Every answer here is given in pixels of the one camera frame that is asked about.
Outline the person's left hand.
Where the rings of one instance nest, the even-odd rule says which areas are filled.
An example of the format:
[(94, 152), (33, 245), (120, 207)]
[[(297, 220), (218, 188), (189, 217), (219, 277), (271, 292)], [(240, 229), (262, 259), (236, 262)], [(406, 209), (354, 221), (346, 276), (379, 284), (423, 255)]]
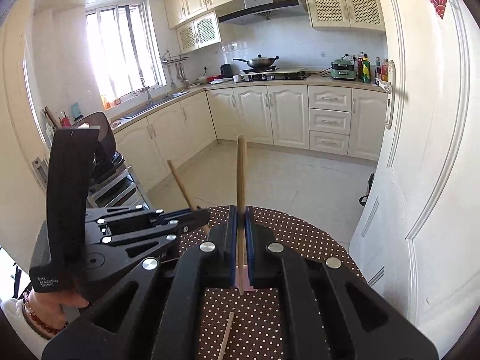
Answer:
[(68, 324), (63, 306), (85, 308), (88, 305), (89, 302), (73, 290), (36, 292), (32, 289), (24, 295), (23, 314), (33, 330), (50, 339)]

